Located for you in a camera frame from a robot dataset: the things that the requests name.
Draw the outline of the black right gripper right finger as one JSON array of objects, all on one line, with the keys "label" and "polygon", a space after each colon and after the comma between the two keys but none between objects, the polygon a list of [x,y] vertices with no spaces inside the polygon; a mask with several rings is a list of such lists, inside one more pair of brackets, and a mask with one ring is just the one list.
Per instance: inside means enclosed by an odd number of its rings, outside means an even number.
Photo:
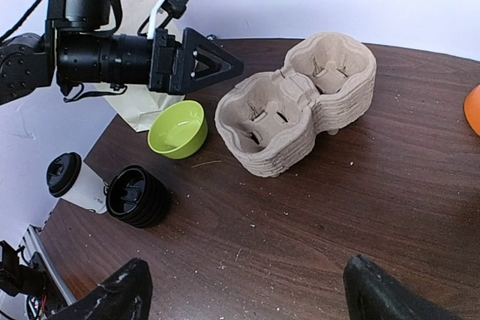
[{"label": "black right gripper right finger", "polygon": [[343,271],[351,319],[458,319],[403,286],[363,255],[351,257]]}]

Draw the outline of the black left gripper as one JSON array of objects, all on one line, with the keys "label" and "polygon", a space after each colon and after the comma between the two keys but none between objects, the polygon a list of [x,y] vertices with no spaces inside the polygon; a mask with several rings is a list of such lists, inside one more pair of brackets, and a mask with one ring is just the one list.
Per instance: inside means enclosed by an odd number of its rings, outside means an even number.
[{"label": "black left gripper", "polygon": [[[177,55],[182,47],[182,75],[177,74]],[[244,63],[198,31],[186,28],[183,43],[166,29],[154,32],[149,71],[149,91],[189,94],[240,76]]]}]

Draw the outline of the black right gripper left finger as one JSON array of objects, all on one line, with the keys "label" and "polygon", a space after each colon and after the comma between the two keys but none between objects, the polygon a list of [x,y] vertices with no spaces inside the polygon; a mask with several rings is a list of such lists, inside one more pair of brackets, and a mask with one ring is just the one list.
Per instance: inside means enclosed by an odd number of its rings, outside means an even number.
[{"label": "black right gripper left finger", "polygon": [[152,302],[148,262],[132,258],[93,291],[53,319],[147,319]]}]

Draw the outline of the white paper takeout bag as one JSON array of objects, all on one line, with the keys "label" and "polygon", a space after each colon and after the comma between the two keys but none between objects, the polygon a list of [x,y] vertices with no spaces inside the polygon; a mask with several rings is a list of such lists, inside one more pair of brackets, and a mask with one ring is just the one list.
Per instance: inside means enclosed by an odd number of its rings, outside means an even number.
[{"label": "white paper takeout bag", "polygon": [[[116,34],[137,36],[138,28],[149,18],[157,1],[121,0],[123,18]],[[149,74],[149,66],[141,70],[132,70],[127,74],[125,81],[127,91],[123,95],[105,97],[117,114],[136,132],[150,130],[162,111],[185,99],[184,95],[149,91]]]}]

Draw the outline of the stack of cardboard cup carriers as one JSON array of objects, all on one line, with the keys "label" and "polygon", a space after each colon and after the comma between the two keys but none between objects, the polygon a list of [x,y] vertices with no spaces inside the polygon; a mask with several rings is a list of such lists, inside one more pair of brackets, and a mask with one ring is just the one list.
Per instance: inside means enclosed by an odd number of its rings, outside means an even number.
[{"label": "stack of cardboard cup carriers", "polygon": [[374,54],[345,34],[323,32],[291,48],[283,66],[242,80],[218,102],[214,122],[251,174],[277,177],[371,106]]}]

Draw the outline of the stack of black cup lids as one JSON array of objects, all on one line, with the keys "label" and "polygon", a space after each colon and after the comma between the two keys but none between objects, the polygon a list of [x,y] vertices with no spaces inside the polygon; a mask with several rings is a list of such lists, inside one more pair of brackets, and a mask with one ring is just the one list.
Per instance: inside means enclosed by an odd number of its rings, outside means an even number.
[{"label": "stack of black cup lids", "polygon": [[139,165],[130,165],[110,182],[106,206],[112,217],[146,229],[165,217],[170,208],[170,195],[165,185],[150,172]]}]

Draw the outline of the single white paper cup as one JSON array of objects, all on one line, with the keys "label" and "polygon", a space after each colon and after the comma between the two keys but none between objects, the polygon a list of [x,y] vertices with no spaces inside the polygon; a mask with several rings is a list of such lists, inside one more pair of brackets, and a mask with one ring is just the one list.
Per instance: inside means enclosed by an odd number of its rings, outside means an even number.
[{"label": "single white paper cup", "polygon": [[83,161],[67,178],[60,198],[96,214],[107,212],[104,180]]}]

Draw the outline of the black plastic cup lid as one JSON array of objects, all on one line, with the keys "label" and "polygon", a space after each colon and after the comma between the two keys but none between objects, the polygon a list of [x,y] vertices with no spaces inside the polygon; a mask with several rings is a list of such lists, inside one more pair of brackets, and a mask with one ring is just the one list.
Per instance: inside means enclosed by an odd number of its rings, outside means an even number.
[{"label": "black plastic cup lid", "polygon": [[46,185],[49,193],[60,198],[66,194],[76,182],[82,158],[76,152],[63,153],[54,159],[46,170]]}]

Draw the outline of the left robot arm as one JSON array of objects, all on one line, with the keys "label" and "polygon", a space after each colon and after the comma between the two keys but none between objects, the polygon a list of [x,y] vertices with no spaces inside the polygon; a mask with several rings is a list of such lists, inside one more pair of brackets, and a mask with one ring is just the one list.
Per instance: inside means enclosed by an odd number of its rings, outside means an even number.
[{"label": "left robot arm", "polygon": [[129,85],[186,95],[240,76],[243,62],[192,28],[176,40],[164,24],[147,34],[119,34],[121,0],[49,0],[42,35],[1,40],[1,102],[56,83],[65,102],[89,96],[87,83],[106,83],[111,95]]}]

